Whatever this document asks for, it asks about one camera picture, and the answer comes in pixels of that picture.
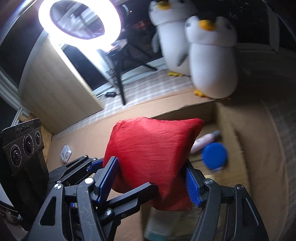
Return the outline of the small penguin plush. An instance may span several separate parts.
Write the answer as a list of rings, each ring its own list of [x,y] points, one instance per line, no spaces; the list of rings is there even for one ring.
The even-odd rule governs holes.
[[[212,99],[229,97],[238,84],[237,35],[232,23],[223,16],[191,16],[184,30],[187,44],[177,56],[176,65],[189,61],[194,93]]]

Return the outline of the brown cardboard box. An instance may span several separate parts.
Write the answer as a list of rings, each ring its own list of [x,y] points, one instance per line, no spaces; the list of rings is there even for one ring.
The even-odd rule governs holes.
[[[193,167],[219,185],[244,185],[250,190],[243,150],[226,108],[215,102],[186,106],[158,116],[159,120],[199,118],[204,125],[197,137],[205,146],[189,155]],[[144,240],[190,240],[201,209],[160,211],[146,204],[141,208]]]

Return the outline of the black power strip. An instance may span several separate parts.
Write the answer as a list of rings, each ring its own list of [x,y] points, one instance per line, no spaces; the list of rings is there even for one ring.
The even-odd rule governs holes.
[[[105,94],[105,97],[112,97],[112,98],[114,98],[114,97],[116,97],[116,96],[117,96],[116,92],[107,92],[107,93]]]

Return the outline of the red fabric pouch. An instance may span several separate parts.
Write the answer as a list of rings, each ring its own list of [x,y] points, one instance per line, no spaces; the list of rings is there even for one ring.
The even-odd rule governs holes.
[[[199,118],[156,120],[131,118],[118,121],[112,129],[104,155],[119,160],[112,189],[126,193],[147,182],[159,188],[151,200],[157,210],[185,211],[192,203],[181,176],[191,148],[203,128]]]

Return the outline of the white blue lotion bottle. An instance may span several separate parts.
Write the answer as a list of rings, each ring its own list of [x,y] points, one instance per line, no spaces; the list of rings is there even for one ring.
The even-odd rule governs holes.
[[[147,240],[189,240],[192,209],[164,211],[151,208],[144,229]]]

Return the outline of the large penguin plush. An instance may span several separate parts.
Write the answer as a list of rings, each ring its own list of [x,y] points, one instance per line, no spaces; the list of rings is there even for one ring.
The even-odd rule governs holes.
[[[192,1],[151,1],[149,18],[156,27],[152,49],[162,52],[170,76],[189,76],[189,61],[177,65],[180,53],[187,48],[185,22],[197,12]]]

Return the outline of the light wood cabinet panel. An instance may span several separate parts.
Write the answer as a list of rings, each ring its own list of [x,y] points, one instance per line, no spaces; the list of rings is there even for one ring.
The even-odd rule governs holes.
[[[104,105],[64,52],[43,32],[22,73],[21,104],[52,133],[59,133],[101,111]]]

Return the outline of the white packaged box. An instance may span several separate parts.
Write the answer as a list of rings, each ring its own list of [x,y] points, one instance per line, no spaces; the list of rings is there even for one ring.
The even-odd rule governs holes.
[[[66,164],[69,161],[71,154],[72,154],[72,150],[71,150],[70,146],[65,144],[62,148],[62,151],[60,152],[61,161],[64,164]]]

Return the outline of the small pink bottle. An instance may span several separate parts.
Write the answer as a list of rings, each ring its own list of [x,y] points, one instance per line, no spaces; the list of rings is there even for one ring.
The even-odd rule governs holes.
[[[221,137],[221,132],[216,130],[212,133],[205,134],[201,138],[196,139],[193,146],[191,147],[190,154],[194,154],[194,153],[202,150],[208,144],[215,142],[220,137]]]

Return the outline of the blue round cream jar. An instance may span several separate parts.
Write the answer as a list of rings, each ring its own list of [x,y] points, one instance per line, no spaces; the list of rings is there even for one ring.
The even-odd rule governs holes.
[[[210,170],[222,168],[227,163],[227,150],[221,143],[208,144],[201,152],[205,166]]]

